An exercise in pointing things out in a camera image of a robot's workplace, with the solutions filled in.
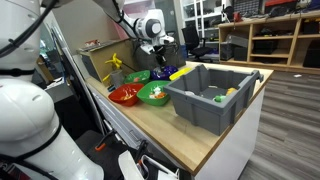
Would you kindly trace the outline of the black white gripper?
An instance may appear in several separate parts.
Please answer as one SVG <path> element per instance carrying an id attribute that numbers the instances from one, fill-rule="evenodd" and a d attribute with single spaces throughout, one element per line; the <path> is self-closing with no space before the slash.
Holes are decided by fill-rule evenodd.
<path id="1" fill-rule="evenodd" d="M 160 67 L 166 65 L 166 58 L 164 56 L 166 52 L 166 48 L 164 46 L 155 46 L 154 47 L 154 54 L 156 55 L 156 60 Z"/>

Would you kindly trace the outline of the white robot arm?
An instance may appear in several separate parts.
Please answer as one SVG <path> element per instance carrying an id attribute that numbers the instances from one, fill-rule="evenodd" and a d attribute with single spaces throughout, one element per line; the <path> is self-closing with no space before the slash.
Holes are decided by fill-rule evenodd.
<path id="1" fill-rule="evenodd" d="M 0 155 L 32 180 L 104 180 L 62 126 L 51 96 L 32 82 L 39 26 L 72 0 L 0 0 Z"/>

